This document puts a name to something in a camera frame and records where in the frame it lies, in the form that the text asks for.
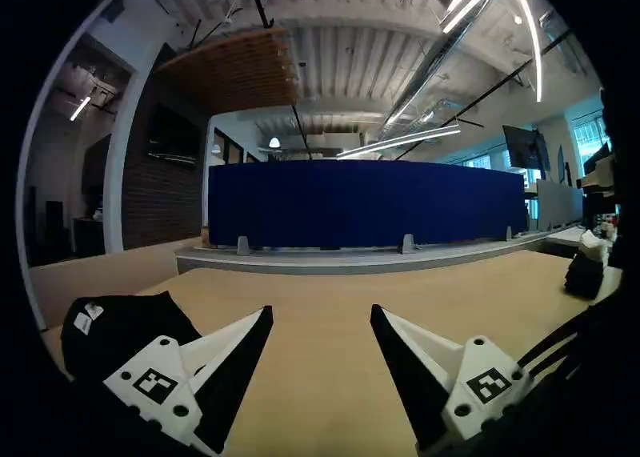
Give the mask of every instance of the television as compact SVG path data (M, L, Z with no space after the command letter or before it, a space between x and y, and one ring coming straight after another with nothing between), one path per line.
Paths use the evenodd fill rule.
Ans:
M202 132L180 114L157 105L151 112L146 133L146 153L188 166L195 166L200 158Z
M521 169L551 170L545 138L537 131L503 125L511 166Z

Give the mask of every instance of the blue fabric divider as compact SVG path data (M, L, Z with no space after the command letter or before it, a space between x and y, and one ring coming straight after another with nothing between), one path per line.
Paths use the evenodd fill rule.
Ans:
M527 226L520 174L437 163L260 162L209 169L212 244L394 246L504 238Z

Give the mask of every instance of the table surface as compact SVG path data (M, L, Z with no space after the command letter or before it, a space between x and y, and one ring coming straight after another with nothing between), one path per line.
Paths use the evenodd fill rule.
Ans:
M226 455L415 456L415 437L369 324L371 304L459 343L486 335L515 359L587 304L562 291L569 260L531 251L381 275L195 269L169 291L202 334L258 308L274 327ZM62 367L60 329L43 335Z

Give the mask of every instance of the white label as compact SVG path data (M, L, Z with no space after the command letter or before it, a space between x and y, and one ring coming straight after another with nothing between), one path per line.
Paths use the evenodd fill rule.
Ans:
M85 309L86 309L86 312L91 317L91 320L97 319L100 316L100 314L105 311L102 307L94 303L87 303L85 305Z
M74 325L84 334L89 335L89 326L91 325L91 318L89 315L78 312L75 316Z

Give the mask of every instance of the wooden ceiling panel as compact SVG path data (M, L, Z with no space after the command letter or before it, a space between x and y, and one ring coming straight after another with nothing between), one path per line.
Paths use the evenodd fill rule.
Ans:
M286 30L252 30L205 44L154 73L211 114L296 103Z

